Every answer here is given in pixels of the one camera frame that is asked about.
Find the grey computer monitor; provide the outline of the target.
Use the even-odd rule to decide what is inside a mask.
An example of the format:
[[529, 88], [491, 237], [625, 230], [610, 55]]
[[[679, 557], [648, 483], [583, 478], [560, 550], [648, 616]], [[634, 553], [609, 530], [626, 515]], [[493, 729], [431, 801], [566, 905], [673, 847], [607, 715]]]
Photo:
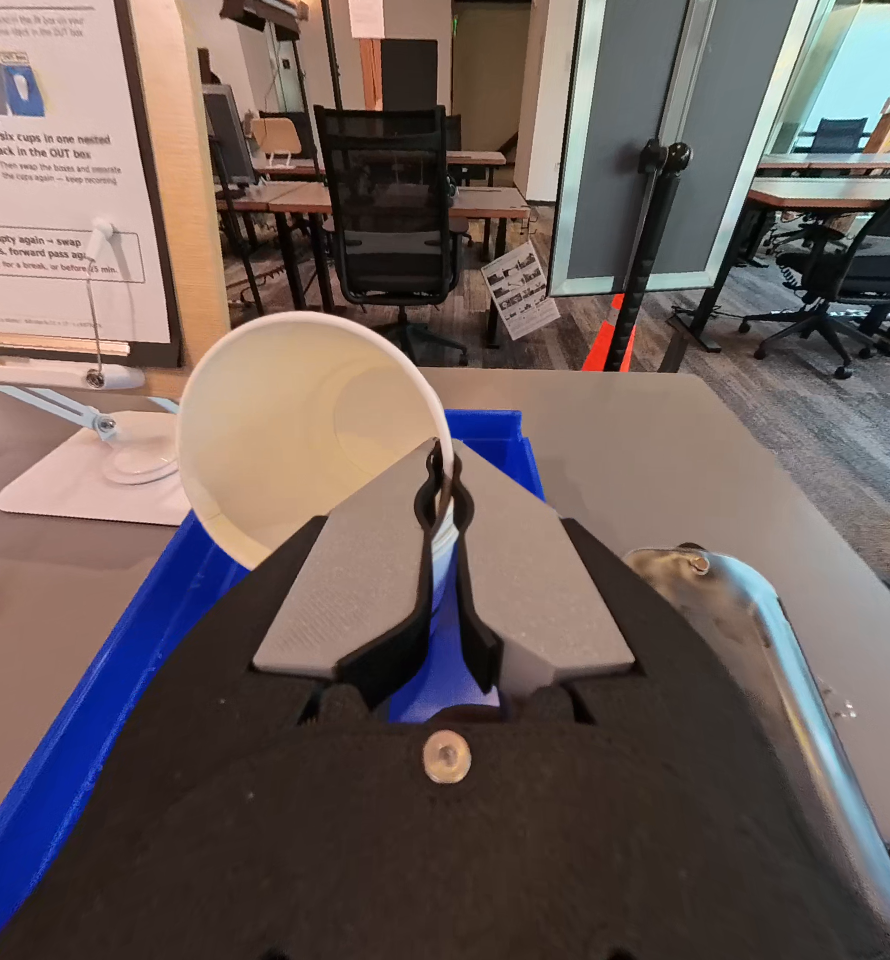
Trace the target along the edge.
[[231, 86], [207, 83], [202, 94], [208, 134], [221, 157], [226, 180], [236, 186], [256, 185], [258, 175]]

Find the nested cup stack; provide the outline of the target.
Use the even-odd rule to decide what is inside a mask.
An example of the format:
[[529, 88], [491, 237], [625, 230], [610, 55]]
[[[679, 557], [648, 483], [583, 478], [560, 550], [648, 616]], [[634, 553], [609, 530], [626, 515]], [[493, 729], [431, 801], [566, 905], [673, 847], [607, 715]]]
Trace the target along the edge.
[[431, 549], [431, 619], [430, 630], [437, 633], [452, 630], [450, 626], [458, 616], [458, 595], [456, 588], [456, 539], [436, 540]]

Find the blue plastic bin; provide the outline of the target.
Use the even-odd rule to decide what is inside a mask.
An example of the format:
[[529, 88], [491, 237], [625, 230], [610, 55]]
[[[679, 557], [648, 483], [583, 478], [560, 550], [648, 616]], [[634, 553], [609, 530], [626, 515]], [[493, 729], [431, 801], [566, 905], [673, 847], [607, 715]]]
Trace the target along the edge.
[[[544, 500], [521, 411], [446, 410], [453, 439]], [[418, 674], [377, 709], [417, 724], [445, 709], [498, 706], [461, 652], [454, 586], [436, 588], [427, 657]], [[189, 512], [71, 692], [0, 804], [0, 931], [31, 894], [94, 790], [128, 714], [159, 668], [248, 571], [215, 545]]]

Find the grey divider panel silver frame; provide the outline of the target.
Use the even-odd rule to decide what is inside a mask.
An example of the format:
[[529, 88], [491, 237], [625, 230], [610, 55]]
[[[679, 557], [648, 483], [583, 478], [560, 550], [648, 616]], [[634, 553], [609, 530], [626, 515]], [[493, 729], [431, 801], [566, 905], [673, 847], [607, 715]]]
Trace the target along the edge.
[[650, 193], [651, 140], [683, 142], [649, 292], [711, 287], [819, 2], [582, 2], [548, 292], [624, 289]]

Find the orange traffic cone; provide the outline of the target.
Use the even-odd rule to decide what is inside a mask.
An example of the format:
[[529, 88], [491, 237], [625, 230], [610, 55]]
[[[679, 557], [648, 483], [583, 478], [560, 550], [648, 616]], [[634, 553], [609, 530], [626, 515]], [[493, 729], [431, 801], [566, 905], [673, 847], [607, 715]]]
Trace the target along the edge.
[[[612, 321], [616, 318], [616, 316], [610, 316], [602, 322], [595, 336], [595, 341], [592, 343], [592, 346], [582, 364], [581, 370], [583, 372], [601, 372], [605, 369], [607, 354], [614, 336], [615, 324]], [[629, 342], [619, 368], [621, 372], [626, 373], [631, 370], [636, 332], [637, 327], [634, 327], [630, 334]]]

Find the wooden desk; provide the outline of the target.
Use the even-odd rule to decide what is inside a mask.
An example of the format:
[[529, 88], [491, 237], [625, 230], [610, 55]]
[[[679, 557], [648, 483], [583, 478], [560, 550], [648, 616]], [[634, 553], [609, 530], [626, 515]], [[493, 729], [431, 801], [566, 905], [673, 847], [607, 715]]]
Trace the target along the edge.
[[827, 220], [853, 213], [872, 213], [890, 195], [890, 177], [850, 176], [820, 179], [780, 178], [772, 186], [753, 182], [750, 198], [769, 210], [804, 210]]

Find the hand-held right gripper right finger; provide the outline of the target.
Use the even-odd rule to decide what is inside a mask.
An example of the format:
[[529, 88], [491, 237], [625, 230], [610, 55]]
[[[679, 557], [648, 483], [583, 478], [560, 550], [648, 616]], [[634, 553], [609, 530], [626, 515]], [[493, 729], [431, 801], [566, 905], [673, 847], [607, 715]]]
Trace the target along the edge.
[[453, 444], [455, 591], [465, 666], [485, 693], [627, 672], [634, 654], [557, 511]]

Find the black tripod pole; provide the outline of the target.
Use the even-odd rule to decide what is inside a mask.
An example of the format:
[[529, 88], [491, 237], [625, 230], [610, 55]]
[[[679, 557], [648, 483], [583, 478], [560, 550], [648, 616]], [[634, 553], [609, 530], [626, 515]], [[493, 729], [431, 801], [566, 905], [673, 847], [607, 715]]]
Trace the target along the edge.
[[692, 155], [692, 148], [682, 141], [663, 146], [657, 138], [647, 141], [640, 152], [638, 173], [645, 176], [646, 189], [621, 306], [603, 364], [606, 373], [619, 373], [627, 358], [680, 179]]

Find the white floor sign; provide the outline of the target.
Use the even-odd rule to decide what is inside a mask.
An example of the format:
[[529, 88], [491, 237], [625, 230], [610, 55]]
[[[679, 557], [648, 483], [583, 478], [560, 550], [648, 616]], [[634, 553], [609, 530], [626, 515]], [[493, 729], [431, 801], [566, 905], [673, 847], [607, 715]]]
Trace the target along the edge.
[[480, 268], [497, 322], [512, 342], [544, 330], [562, 314], [548, 294], [543, 262], [533, 240], [512, 248]]

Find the beige wooden chair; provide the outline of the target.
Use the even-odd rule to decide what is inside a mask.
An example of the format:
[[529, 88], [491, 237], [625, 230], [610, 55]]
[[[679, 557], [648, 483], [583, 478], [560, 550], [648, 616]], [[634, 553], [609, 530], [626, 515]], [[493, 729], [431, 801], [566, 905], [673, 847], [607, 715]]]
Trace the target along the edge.
[[254, 116], [250, 120], [250, 135], [267, 165], [290, 169], [293, 160], [302, 153], [302, 142], [294, 122], [286, 116]]

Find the wooden document stand white base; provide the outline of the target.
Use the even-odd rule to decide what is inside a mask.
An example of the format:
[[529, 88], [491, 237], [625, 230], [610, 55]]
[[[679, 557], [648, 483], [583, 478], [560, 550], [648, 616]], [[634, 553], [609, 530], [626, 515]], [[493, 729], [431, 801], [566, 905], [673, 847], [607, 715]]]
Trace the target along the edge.
[[230, 330], [207, 120], [179, 2], [127, 2], [137, 48], [165, 248], [177, 306], [160, 346], [0, 341], [0, 394], [75, 427], [7, 484], [0, 511], [178, 526], [178, 401], [199, 360]]

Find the black floor lamp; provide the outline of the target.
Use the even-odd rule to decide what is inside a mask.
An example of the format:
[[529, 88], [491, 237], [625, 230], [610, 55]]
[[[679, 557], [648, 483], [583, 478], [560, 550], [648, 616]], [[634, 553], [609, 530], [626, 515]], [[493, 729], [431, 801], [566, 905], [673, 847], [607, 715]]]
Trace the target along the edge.
[[333, 108], [339, 112], [343, 111], [343, 93], [341, 83], [340, 63], [338, 51], [335, 42], [333, 20], [331, 15], [330, 1], [322, 0], [319, 2], [321, 8], [321, 17], [323, 23], [324, 36], [326, 41], [329, 71], [331, 77], [331, 90], [333, 99]]

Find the metal desk clamp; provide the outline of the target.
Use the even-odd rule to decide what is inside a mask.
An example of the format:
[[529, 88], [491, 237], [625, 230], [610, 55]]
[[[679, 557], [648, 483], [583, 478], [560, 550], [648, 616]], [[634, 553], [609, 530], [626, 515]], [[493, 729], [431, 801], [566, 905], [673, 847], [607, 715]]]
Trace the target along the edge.
[[693, 545], [645, 548], [626, 563], [700, 634], [741, 689], [784, 768], [811, 837], [890, 935], [890, 852], [774, 587], [737, 558]]

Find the printed instruction sheet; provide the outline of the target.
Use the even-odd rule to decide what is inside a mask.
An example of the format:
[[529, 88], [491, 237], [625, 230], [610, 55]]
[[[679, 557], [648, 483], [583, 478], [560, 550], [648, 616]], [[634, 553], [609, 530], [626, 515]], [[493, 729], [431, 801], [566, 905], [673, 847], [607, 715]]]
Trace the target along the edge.
[[175, 342], [127, 2], [0, 2], [0, 341]]

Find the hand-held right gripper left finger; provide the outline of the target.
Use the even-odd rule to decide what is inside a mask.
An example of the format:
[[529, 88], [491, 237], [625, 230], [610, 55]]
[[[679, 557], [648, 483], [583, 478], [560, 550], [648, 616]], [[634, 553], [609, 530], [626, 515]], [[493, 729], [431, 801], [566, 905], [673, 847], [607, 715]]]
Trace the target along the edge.
[[334, 507], [252, 659], [261, 673], [349, 685], [371, 709], [429, 649], [443, 475], [428, 438]]

